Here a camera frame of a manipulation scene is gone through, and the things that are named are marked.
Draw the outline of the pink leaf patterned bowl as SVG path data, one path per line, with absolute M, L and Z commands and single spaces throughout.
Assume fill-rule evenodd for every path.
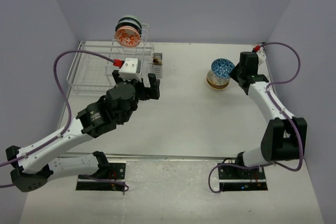
M 225 87 L 225 86 L 229 85 L 229 82 L 226 82 L 224 85 L 216 85 L 216 84 L 213 84 L 212 82 L 210 82 L 208 79 L 206 81 L 210 86 L 213 86 L 213 87 Z

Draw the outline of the dark teal white bowl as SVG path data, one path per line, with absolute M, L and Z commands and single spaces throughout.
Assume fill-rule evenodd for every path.
M 211 64 L 211 71 L 221 79 L 228 79 L 234 68 L 235 65 L 230 60 L 224 58 L 216 59 Z

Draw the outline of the yellow star patterned bowl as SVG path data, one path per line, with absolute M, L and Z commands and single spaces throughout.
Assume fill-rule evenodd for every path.
M 217 76 L 212 70 L 208 71 L 206 79 L 216 85 L 224 85 L 226 82 L 230 81 L 230 78 L 221 78 Z

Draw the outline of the yellow teal patterned bowl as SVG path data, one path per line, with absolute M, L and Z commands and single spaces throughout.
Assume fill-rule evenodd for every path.
M 213 87 L 213 86 L 208 86 L 208 88 L 209 88 L 210 90 L 220 92 L 220 91 L 224 91 L 224 90 L 226 90 L 226 89 L 227 89 L 227 86 L 225 86 L 225 87 Z

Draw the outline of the salmon pink patterned bowl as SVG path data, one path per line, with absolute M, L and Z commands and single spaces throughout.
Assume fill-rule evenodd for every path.
M 131 26 L 122 26 L 114 35 L 115 40 L 124 47 L 134 48 L 140 43 L 139 32 Z

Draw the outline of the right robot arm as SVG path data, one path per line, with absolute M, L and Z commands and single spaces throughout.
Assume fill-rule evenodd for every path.
M 247 96 L 258 106 L 267 124 L 260 146 L 237 155 L 234 172 L 246 178 L 253 168 L 297 159 L 298 171 L 303 162 L 307 136 L 307 122 L 289 112 L 276 97 L 271 84 L 263 74 L 258 74 L 259 58 L 255 52 L 242 52 L 239 63 L 230 73 Z

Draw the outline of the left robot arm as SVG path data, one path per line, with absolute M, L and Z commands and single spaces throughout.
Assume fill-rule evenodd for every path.
M 148 74 L 149 87 L 143 81 L 123 81 L 117 70 L 112 75 L 116 85 L 70 118 L 64 127 L 31 146 L 6 149 L 7 160 L 13 166 L 13 186 L 27 193 L 49 181 L 75 175 L 99 183 L 109 182 L 104 177 L 111 167 L 103 152 L 75 158 L 62 158 L 61 154 L 127 123 L 139 101 L 160 97 L 160 80 L 153 73 Z

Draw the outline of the brown cutlery bundle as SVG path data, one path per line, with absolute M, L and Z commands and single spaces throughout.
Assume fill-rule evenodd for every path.
M 163 65 L 163 62 L 162 62 L 162 59 L 159 58 L 159 57 L 152 57 L 151 64 L 155 65 L 155 66 L 161 66 L 161 65 Z

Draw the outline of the grey cutlery holder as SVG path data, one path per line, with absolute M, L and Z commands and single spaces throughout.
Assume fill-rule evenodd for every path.
M 154 53 L 153 54 L 153 57 L 159 57 L 162 59 L 163 61 L 163 54 L 162 53 Z M 158 79 L 161 79 L 162 76 L 163 76 L 163 70 L 162 70 L 162 66 L 155 66 L 155 65 L 152 65 L 152 73 L 155 74 L 155 76 L 158 78 Z

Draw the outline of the black rimmed bowl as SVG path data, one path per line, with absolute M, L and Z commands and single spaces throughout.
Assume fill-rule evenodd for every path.
M 119 28 L 124 26 L 130 26 L 137 30 L 137 32 L 141 35 L 142 34 L 142 25 L 139 21 L 133 18 L 122 18 L 118 21 L 115 31 L 117 31 Z

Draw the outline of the pale green bowl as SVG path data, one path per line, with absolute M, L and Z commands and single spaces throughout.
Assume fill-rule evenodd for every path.
M 140 19 L 134 15 L 124 15 L 121 17 L 121 19 L 134 19 L 134 20 L 140 21 Z

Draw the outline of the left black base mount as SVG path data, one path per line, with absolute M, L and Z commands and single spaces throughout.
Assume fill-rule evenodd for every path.
M 96 172 L 90 177 L 94 179 L 88 179 L 83 175 L 79 175 L 76 184 L 77 191 L 122 191 L 126 190 L 123 185 L 115 183 L 103 183 L 97 181 L 99 180 L 112 180 L 125 184 L 125 170 L 126 162 L 119 163 L 109 163 L 109 168 L 107 170 Z

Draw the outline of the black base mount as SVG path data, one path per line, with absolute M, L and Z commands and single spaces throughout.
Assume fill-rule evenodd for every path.
M 221 166 L 218 169 L 219 191 L 267 191 L 266 175 L 263 168 L 240 169 Z
M 79 175 L 76 184 L 77 191 L 122 191 L 126 190 L 123 185 L 115 183 L 103 183 L 97 181 L 99 180 L 112 180 L 125 184 L 125 170 L 126 162 L 119 163 L 109 163 L 109 168 L 107 170 L 96 172 L 90 177 L 94 179 L 88 179 L 83 175 Z

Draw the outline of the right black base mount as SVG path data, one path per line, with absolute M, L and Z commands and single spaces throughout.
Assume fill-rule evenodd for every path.
M 240 169 L 221 166 L 218 169 L 219 191 L 267 191 L 266 175 L 263 168 Z

